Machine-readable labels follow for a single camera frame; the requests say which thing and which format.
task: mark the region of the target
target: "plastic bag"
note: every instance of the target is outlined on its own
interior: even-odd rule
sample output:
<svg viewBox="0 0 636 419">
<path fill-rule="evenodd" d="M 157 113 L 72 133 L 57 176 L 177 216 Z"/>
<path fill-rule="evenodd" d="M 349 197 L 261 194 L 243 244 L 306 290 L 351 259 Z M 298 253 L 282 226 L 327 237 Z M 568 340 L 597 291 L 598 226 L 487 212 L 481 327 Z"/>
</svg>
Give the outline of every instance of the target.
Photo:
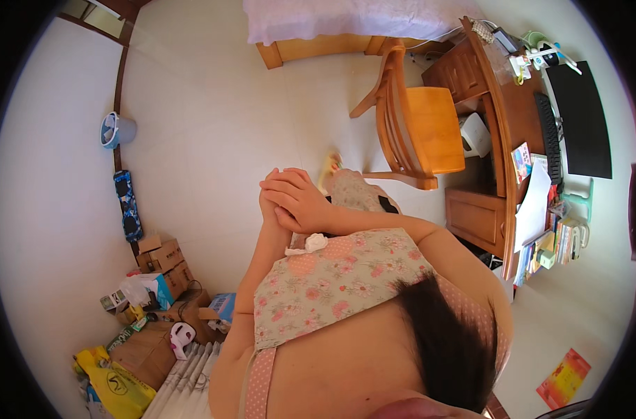
<svg viewBox="0 0 636 419">
<path fill-rule="evenodd" d="M 103 346 L 80 351 L 76 362 L 115 419 L 139 419 L 155 397 L 155 390 L 117 362 L 111 363 Z"/>
</svg>

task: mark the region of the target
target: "wooden chair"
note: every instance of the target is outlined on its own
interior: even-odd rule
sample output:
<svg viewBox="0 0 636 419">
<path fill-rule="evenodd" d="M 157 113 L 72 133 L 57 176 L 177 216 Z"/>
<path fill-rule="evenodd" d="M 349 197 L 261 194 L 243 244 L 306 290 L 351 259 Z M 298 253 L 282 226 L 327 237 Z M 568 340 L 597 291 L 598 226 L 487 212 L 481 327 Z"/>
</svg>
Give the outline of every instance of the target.
<svg viewBox="0 0 636 419">
<path fill-rule="evenodd" d="M 437 189 L 435 174 L 465 169 L 457 113 L 447 88 L 406 88 L 405 52 L 400 39 L 385 41 L 376 86 L 350 114 L 357 118 L 376 105 L 376 130 L 391 170 L 363 176 L 400 180 L 418 189 Z"/>
</svg>

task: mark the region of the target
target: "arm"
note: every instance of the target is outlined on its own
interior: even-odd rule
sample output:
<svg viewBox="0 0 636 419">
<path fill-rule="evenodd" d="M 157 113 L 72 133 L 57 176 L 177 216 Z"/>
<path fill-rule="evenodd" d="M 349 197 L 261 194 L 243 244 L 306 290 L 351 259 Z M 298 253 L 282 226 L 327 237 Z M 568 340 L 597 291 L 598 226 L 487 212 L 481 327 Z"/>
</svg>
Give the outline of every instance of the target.
<svg viewBox="0 0 636 419">
<path fill-rule="evenodd" d="M 425 237 L 441 230 L 433 222 L 393 213 L 358 211 L 344 206 L 331 205 L 328 211 L 326 232 L 346 236 L 357 231 L 403 228 L 417 245 Z"/>
<path fill-rule="evenodd" d="M 265 221 L 262 224 L 253 259 L 237 290 L 235 314 L 253 314 L 255 290 L 272 269 L 273 263 L 285 257 L 285 248 L 290 245 L 291 238 L 292 231 L 281 227 L 277 222 Z"/>
<path fill-rule="evenodd" d="M 439 275 L 483 307 L 487 308 L 491 300 L 498 323 L 512 336 L 511 310 L 498 278 L 448 230 L 411 216 L 331 205 L 303 170 L 274 174 L 260 186 L 268 199 L 280 205 L 279 223 L 297 233 L 326 231 L 348 235 L 362 230 L 403 228 Z"/>
</svg>

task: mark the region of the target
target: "wooden cabinet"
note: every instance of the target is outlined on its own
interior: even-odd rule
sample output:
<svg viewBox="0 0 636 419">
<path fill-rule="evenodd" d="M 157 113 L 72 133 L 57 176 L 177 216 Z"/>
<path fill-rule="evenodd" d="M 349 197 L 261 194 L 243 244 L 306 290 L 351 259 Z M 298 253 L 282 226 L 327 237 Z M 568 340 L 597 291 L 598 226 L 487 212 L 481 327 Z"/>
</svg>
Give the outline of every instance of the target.
<svg viewBox="0 0 636 419">
<path fill-rule="evenodd" d="M 504 257 L 506 199 L 446 188 L 448 230 L 495 256 Z"/>
<path fill-rule="evenodd" d="M 476 54 L 465 39 L 423 72 L 425 86 L 445 87 L 453 103 L 480 96 L 488 91 Z"/>
</svg>

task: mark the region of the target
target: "white flower ornament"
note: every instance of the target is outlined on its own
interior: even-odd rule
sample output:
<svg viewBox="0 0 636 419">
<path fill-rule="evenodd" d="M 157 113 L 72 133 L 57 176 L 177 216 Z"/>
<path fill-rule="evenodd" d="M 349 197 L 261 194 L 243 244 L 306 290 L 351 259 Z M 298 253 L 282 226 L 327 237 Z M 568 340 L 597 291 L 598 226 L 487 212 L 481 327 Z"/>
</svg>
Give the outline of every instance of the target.
<svg viewBox="0 0 636 419">
<path fill-rule="evenodd" d="M 313 253 L 316 250 L 324 249 L 328 244 L 327 237 L 320 233 L 313 233 L 305 240 L 304 249 L 285 249 L 285 256 L 304 255 Z"/>
</svg>

